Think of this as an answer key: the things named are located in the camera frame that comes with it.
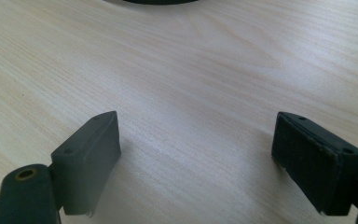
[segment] black object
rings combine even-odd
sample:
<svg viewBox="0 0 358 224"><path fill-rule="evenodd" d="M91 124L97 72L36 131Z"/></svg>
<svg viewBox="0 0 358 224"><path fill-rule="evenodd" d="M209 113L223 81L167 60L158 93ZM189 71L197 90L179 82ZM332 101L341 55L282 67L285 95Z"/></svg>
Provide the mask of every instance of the black object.
<svg viewBox="0 0 358 224"><path fill-rule="evenodd" d="M318 212L346 216L352 204L358 207L357 147L309 119L280 112L272 156Z"/></svg>
<svg viewBox="0 0 358 224"><path fill-rule="evenodd" d="M132 2L144 5L176 5L189 2L195 2L197 0L124 0L126 2Z"/></svg>
<svg viewBox="0 0 358 224"><path fill-rule="evenodd" d="M93 213L121 154L117 113L90 119L52 154L8 174L0 190L0 224L61 223L66 215Z"/></svg>

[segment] screw hole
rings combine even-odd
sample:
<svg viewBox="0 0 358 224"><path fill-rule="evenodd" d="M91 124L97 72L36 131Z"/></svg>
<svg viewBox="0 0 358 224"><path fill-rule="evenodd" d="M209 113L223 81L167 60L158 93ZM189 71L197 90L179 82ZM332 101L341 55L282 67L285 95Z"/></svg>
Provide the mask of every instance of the screw hole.
<svg viewBox="0 0 358 224"><path fill-rule="evenodd" d="M36 169L32 168L32 169L20 171L20 172L16 173L16 175L14 177L18 181L23 181L23 180L33 177L34 175L36 175Z"/></svg>
<svg viewBox="0 0 358 224"><path fill-rule="evenodd" d="M353 150L352 149L349 149L349 148L344 148L342 149L345 153L347 154L353 154Z"/></svg>
<svg viewBox="0 0 358 224"><path fill-rule="evenodd" d="M63 153L65 154L71 154L73 153L74 151L71 149L71 148L67 148Z"/></svg>

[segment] light wood surface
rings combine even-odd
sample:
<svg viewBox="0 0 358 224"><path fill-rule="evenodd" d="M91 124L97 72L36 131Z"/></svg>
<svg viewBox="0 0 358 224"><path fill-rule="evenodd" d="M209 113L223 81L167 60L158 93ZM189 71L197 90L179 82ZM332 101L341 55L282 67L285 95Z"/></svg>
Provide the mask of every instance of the light wood surface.
<svg viewBox="0 0 358 224"><path fill-rule="evenodd" d="M358 146L358 1L0 0L0 183L110 110L122 157L63 223L354 223L270 149L278 111Z"/></svg>

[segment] black round object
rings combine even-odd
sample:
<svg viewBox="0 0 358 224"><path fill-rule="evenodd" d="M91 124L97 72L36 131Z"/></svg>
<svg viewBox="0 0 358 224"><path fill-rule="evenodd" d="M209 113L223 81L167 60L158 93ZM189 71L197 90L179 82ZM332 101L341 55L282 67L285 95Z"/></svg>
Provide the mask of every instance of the black round object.
<svg viewBox="0 0 358 224"><path fill-rule="evenodd" d="M195 2L197 0L124 0L126 2L132 2L144 5L176 5L189 2Z"/></svg>

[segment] wooden table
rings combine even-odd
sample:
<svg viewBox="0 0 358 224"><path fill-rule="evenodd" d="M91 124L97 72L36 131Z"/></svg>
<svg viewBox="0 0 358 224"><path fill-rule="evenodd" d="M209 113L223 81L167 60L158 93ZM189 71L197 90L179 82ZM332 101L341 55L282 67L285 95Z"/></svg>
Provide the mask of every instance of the wooden table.
<svg viewBox="0 0 358 224"><path fill-rule="evenodd" d="M358 147L358 1L0 0L0 183L110 110L122 157L63 223L354 223L270 149L278 111Z"/></svg>

